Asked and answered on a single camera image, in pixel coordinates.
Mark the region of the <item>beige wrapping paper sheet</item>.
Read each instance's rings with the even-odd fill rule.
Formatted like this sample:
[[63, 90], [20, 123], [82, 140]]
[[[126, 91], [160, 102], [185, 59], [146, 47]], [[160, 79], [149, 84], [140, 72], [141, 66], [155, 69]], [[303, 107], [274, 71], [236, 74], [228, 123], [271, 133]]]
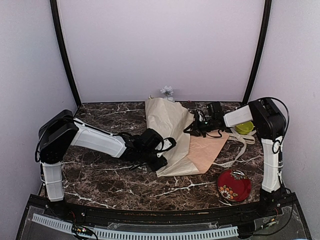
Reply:
[[229, 134], [219, 136], [215, 130], [209, 136], [191, 136], [184, 133], [194, 120], [194, 115], [179, 102], [165, 98], [152, 98], [145, 101], [146, 125], [158, 132], [164, 139], [171, 137], [176, 146], [163, 153], [167, 165], [156, 171], [157, 177], [176, 177], [206, 173], [223, 146]]

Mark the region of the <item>blue fake flower stem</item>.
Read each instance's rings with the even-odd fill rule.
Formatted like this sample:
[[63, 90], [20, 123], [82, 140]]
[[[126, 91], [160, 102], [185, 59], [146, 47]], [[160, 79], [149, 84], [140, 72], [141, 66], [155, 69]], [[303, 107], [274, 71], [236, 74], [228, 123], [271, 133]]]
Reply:
[[174, 102], [174, 91], [171, 86], [164, 86], [163, 88], [160, 89], [160, 93], [164, 95], [164, 98], [170, 102]]

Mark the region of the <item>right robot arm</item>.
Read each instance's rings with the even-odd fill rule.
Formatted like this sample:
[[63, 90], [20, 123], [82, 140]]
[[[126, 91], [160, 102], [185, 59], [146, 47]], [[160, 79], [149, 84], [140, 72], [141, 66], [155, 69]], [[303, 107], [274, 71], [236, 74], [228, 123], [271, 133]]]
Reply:
[[263, 97], [225, 113], [221, 103], [214, 101], [206, 106], [209, 118], [206, 118], [201, 110], [196, 110], [193, 122], [184, 130], [195, 137], [206, 137], [209, 132], [217, 130], [217, 139], [222, 137], [222, 132], [226, 129], [246, 122], [253, 123], [263, 149], [263, 180], [259, 191], [261, 201], [255, 205], [255, 213], [260, 217], [266, 217], [274, 210], [273, 200], [281, 195], [284, 188], [283, 141], [289, 127], [290, 114], [286, 107], [285, 117], [275, 102], [285, 105], [277, 98]]

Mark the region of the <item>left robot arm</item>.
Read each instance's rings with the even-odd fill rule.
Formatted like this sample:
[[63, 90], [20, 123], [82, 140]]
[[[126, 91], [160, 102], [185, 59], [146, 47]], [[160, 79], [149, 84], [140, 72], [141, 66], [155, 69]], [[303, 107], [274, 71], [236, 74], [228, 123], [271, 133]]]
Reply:
[[62, 160], [71, 146], [104, 153], [112, 158], [133, 163], [134, 167], [146, 164], [153, 172], [168, 164], [164, 153], [176, 145], [172, 137], [163, 138], [157, 131], [147, 128], [142, 134], [110, 133], [74, 117], [63, 110], [38, 131], [34, 160], [41, 164], [42, 182], [51, 210], [60, 218], [71, 213], [65, 203], [62, 177]]

